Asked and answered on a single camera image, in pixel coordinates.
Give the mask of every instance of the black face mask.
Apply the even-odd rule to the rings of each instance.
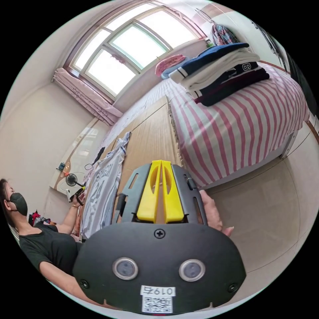
[[[23,216],[27,216],[28,214],[28,205],[24,197],[20,193],[13,193],[10,196],[10,200],[8,202],[14,203],[17,210],[14,212],[19,212]]]

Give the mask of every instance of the pink curtain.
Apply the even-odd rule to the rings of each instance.
[[[122,112],[108,103],[96,91],[81,80],[73,77],[65,69],[57,69],[54,72],[53,79],[90,113],[109,126],[114,125],[114,123],[116,123],[123,115]]]

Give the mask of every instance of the stack of folded clothes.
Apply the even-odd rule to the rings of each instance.
[[[185,87],[196,103],[214,105],[246,86],[269,79],[257,64],[259,56],[248,47],[248,43],[234,43],[208,48],[169,77]]]

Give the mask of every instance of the qr code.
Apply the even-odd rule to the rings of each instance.
[[[172,313],[172,297],[145,297],[143,296],[142,312]]]

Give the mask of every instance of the window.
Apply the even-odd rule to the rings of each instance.
[[[150,37],[143,29],[133,24],[115,36],[110,45],[121,51],[140,69],[149,65],[168,50],[168,48]]]
[[[129,21],[130,19],[134,18],[135,16],[148,11],[150,9],[154,9],[156,6],[154,6],[153,4],[150,3],[145,3],[142,4],[141,6],[138,6],[136,8],[133,8],[127,12],[125,12],[124,14],[120,15],[118,18],[114,19],[113,21],[107,23],[105,26],[114,31],[117,28],[119,28],[122,24],[124,24],[125,22]]]
[[[127,66],[118,62],[112,55],[101,50],[89,66],[86,74],[109,91],[114,97],[133,79],[133,73]]]
[[[165,39],[172,48],[196,39],[196,36],[165,11],[158,11],[140,20]]]
[[[199,36],[165,6],[149,1],[103,23],[71,68],[113,100],[145,67]]]

